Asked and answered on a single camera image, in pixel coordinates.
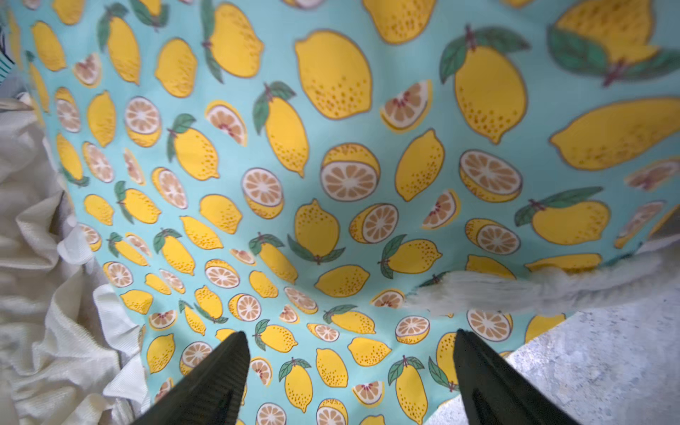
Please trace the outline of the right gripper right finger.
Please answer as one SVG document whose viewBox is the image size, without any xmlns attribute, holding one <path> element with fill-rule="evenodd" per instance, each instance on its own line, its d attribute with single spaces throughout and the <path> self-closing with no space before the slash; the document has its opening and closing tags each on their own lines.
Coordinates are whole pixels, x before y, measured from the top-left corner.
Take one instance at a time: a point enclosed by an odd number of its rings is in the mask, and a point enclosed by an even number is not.
<svg viewBox="0 0 680 425">
<path fill-rule="evenodd" d="M 477 334 L 456 332 L 453 360 L 470 424 L 577 425 Z"/>
</svg>

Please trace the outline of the lemon print pillow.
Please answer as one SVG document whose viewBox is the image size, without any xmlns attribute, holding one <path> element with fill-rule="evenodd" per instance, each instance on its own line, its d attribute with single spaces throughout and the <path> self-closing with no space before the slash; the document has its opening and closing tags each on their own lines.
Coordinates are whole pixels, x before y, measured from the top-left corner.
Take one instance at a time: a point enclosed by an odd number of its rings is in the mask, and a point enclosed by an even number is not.
<svg viewBox="0 0 680 425">
<path fill-rule="evenodd" d="M 243 334 L 239 424 L 422 424 L 676 280 L 676 1 L 4 1 L 153 406 Z"/>
</svg>

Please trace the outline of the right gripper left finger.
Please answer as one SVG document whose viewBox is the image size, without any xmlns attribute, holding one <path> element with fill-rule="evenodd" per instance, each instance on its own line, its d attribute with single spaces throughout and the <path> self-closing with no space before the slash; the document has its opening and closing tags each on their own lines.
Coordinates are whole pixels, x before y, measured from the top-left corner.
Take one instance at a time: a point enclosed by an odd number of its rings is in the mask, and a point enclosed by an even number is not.
<svg viewBox="0 0 680 425">
<path fill-rule="evenodd" d="M 229 336 L 134 425 L 236 424 L 250 361 L 246 335 Z"/>
</svg>

